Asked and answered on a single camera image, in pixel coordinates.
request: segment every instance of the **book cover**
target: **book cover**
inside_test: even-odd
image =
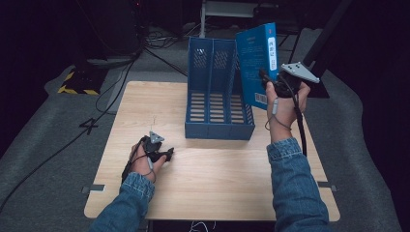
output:
[[[247,104],[266,109],[267,99],[259,77],[259,70],[264,69],[272,80],[276,80],[279,66],[274,22],[238,33],[236,46],[244,101]]]

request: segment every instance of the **denim sleeve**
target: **denim sleeve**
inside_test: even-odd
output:
[[[272,168],[275,231],[331,231],[326,205],[295,138],[267,147]]]
[[[99,214],[89,231],[135,232],[147,214],[154,191],[154,185],[148,179],[130,173],[120,187],[120,194]]]

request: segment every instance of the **light wood tabletop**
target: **light wood tabletop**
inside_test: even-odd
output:
[[[175,150],[157,177],[147,219],[276,220],[266,111],[252,109],[255,129],[249,141],[186,139],[187,88],[187,83],[128,83],[94,181],[105,189],[90,192],[86,217],[96,218],[118,195],[132,145],[152,130],[165,138],[160,151]],[[300,142],[296,123],[292,131]],[[311,173],[317,182],[327,182],[306,124],[305,131]],[[330,220],[339,220],[332,191],[319,191]]]

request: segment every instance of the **gray floor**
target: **gray floor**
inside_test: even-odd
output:
[[[229,33],[208,37],[230,39]],[[304,31],[294,61],[303,59],[319,33]],[[186,70],[187,47],[187,43],[176,43],[154,52]],[[286,52],[279,52],[279,60],[284,62],[286,57]],[[27,173],[75,138],[81,123],[101,114],[95,107],[96,96],[57,94],[70,69],[44,86],[48,99],[0,159],[0,201]],[[114,84],[122,69],[109,71],[103,91]],[[186,81],[146,53],[131,68],[128,80],[132,79]],[[322,80],[331,97],[309,99],[306,120],[327,177],[338,189],[334,196],[341,219],[332,227],[336,231],[400,231],[390,192],[363,140],[359,98],[330,72]],[[100,109],[106,108],[118,89],[111,88],[101,97]],[[87,196],[80,191],[93,184],[114,119],[103,116],[90,135],[79,137],[24,182],[0,215],[0,231],[86,231],[92,220],[83,214]]]

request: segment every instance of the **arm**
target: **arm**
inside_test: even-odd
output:
[[[165,163],[166,156],[158,159],[151,171],[148,158],[139,146],[131,173],[120,187],[120,194],[103,209],[91,224],[90,231],[136,231],[145,219],[148,203],[154,196],[156,175]]]
[[[298,93],[302,111],[306,108],[308,92],[309,88],[302,83]],[[266,94],[271,135],[267,151],[272,168],[276,231],[329,231],[328,210],[310,174],[308,159],[287,128],[296,120],[294,103],[290,99],[278,99],[277,114],[272,117],[277,94],[271,82],[267,84]]]

